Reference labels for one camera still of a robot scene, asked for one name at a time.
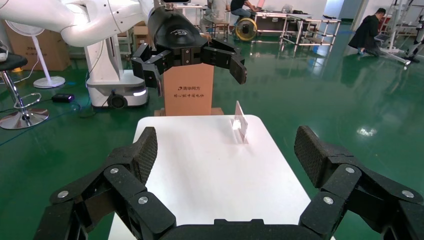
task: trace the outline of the fan stand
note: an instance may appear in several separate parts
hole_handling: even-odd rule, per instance
[[[35,49],[37,50],[38,59],[41,63],[42,70],[44,71],[44,74],[45,74],[45,77],[34,81],[34,87],[38,89],[52,89],[52,88],[56,88],[65,84],[65,78],[61,76],[50,77],[37,37],[32,36],[32,41],[34,42]]]

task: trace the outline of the metal screw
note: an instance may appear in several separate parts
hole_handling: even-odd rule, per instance
[[[63,199],[64,197],[66,197],[69,194],[68,191],[61,191],[59,192],[59,194],[57,195],[58,198]]]
[[[407,198],[413,198],[414,194],[408,190],[403,190],[402,194],[405,195]]]
[[[117,172],[119,172],[119,169],[118,168],[112,168],[111,170],[110,170],[110,173],[111,174],[116,174]]]
[[[330,204],[331,205],[331,204],[334,203],[333,199],[331,197],[328,197],[328,196],[325,196],[323,200],[324,200],[324,202],[326,204]]]
[[[353,174],[355,172],[355,170],[353,168],[351,168],[351,167],[346,167],[345,169],[350,174]]]
[[[149,199],[146,196],[142,196],[138,199],[138,204],[145,204]]]

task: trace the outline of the chrome stool base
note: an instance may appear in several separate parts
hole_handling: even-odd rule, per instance
[[[24,129],[37,125],[49,117],[49,111],[43,108],[29,108],[13,112],[0,119],[3,129]]]

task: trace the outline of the power adapter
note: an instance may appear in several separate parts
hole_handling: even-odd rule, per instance
[[[75,99],[73,94],[58,93],[51,97],[53,103],[70,103]]]

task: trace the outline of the led light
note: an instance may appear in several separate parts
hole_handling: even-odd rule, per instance
[[[133,95],[136,96],[136,97],[138,97],[138,96],[144,95],[145,93],[146,93],[146,90],[144,89],[141,92],[134,92]]]

